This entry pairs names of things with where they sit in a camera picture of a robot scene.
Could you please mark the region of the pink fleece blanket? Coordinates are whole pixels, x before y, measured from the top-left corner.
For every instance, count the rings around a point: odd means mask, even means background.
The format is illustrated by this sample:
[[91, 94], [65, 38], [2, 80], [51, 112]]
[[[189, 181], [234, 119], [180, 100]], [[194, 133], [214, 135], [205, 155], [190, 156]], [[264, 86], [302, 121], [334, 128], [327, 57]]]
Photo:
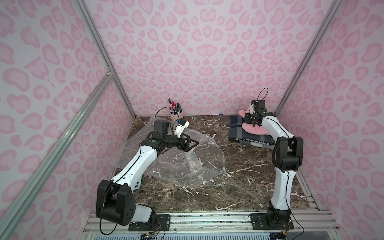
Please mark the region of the pink fleece blanket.
[[[243, 118], [245, 121], [245, 114], [250, 112], [250, 108], [245, 110], [240, 110], [239, 115]], [[249, 134], [252, 135], [270, 135], [270, 133], [264, 128], [259, 127], [258, 125], [252, 125], [252, 124], [246, 124], [245, 122], [242, 124], [242, 128], [244, 131], [246, 131]]]

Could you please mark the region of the navy blue plaid blanket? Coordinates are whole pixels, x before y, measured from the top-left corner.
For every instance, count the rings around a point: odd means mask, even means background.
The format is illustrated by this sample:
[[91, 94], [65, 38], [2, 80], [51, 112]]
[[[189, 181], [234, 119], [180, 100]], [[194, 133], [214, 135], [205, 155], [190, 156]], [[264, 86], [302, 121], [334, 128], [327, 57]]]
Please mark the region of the navy blue plaid blanket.
[[241, 116], [231, 116], [229, 141], [236, 143], [245, 142], [247, 144], [257, 143], [270, 146], [275, 144], [273, 137], [270, 135], [255, 135], [246, 132], [242, 127], [243, 123], [244, 119]]

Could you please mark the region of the grey black checked blanket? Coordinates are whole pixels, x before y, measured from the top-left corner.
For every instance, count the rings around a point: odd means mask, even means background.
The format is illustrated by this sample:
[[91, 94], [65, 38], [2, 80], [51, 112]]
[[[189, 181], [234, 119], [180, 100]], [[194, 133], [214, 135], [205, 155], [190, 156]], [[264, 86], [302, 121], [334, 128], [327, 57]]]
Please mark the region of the grey black checked blanket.
[[275, 147], [274, 145], [265, 145], [265, 144], [256, 143], [256, 142], [251, 142], [251, 146], [263, 148], [263, 149], [269, 149], [269, 150], [273, 150]]

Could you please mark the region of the clear plastic vacuum bag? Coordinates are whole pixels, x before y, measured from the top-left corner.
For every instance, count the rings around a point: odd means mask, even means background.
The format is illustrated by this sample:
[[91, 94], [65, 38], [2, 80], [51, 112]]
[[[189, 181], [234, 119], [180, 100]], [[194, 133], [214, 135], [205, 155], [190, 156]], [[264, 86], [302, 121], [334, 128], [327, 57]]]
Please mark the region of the clear plastic vacuum bag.
[[149, 165], [144, 171], [145, 176], [181, 187], [193, 187], [226, 172], [225, 157], [215, 136], [190, 128], [184, 133], [198, 141], [199, 145], [189, 152], [177, 148], [165, 152]]

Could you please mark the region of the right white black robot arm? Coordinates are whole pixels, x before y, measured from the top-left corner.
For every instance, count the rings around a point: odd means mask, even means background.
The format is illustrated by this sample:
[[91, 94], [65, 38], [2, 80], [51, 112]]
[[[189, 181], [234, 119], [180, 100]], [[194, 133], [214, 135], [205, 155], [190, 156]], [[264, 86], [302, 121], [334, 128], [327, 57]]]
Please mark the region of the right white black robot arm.
[[267, 111], [264, 100], [250, 104], [245, 123], [266, 129], [275, 141], [272, 163], [276, 170], [275, 190], [266, 213], [266, 222], [276, 229], [291, 219], [291, 191], [303, 163], [304, 140], [290, 133], [274, 113]]

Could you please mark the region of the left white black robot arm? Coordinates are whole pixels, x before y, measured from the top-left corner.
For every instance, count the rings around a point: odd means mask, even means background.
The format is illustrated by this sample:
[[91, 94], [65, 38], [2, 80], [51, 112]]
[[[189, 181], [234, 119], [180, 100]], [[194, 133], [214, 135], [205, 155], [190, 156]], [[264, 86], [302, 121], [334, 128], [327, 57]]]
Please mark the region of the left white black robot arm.
[[97, 189], [96, 216], [117, 225], [130, 223], [155, 224], [156, 213], [151, 207], [135, 202], [133, 192], [143, 173], [160, 155], [171, 148], [188, 152], [199, 142], [184, 134], [190, 125], [185, 119], [176, 122], [169, 133], [170, 122], [156, 120], [154, 130], [140, 143], [132, 160], [111, 180], [103, 180]]

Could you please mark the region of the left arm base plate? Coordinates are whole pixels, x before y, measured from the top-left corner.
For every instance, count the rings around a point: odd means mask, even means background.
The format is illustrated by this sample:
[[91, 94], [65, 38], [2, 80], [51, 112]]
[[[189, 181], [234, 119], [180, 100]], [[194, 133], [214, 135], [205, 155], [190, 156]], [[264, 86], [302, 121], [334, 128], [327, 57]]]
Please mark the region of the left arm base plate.
[[129, 224], [129, 232], [144, 232], [144, 231], [169, 231], [171, 223], [171, 215], [160, 214], [151, 216], [146, 223], [131, 222]]

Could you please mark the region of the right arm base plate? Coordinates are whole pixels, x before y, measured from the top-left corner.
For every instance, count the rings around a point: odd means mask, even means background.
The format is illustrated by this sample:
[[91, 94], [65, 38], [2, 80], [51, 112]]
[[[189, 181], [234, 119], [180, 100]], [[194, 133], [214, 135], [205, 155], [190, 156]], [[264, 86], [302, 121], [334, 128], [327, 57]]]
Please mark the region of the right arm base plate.
[[278, 214], [273, 213], [255, 213], [250, 214], [248, 221], [252, 224], [253, 230], [293, 230], [294, 224], [291, 220], [290, 212], [282, 211]]

